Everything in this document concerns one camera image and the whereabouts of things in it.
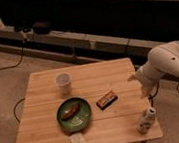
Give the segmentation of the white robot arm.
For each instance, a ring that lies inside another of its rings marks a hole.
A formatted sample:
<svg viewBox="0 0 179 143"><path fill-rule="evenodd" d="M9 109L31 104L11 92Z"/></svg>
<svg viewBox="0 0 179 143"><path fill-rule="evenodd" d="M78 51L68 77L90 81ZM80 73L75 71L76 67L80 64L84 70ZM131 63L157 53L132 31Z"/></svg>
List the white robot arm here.
<svg viewBox="0 0 179 143"><path fill-rule="evenodd" d="M153 47L147 62L129 77L141 86L141 98L148 97L157 82L166 74L179 78L179 40Z"/></svg>

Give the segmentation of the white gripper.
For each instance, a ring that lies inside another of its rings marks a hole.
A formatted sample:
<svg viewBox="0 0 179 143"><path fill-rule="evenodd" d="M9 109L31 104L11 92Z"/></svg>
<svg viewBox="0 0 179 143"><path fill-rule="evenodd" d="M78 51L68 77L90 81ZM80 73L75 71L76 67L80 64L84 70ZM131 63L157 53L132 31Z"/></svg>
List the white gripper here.
<svg viewBox="0 0 179 143"><path fill-rule="evenodd" d="M128 81L134 81L138 80L139 83L141 83L141 98L145 98L149 96L152 89L157 84L156 80L153 80L149 78L147 75L144 74L143 67L140 66L140 68L137 70L137 72L134 75L129 76Z"/></svg>

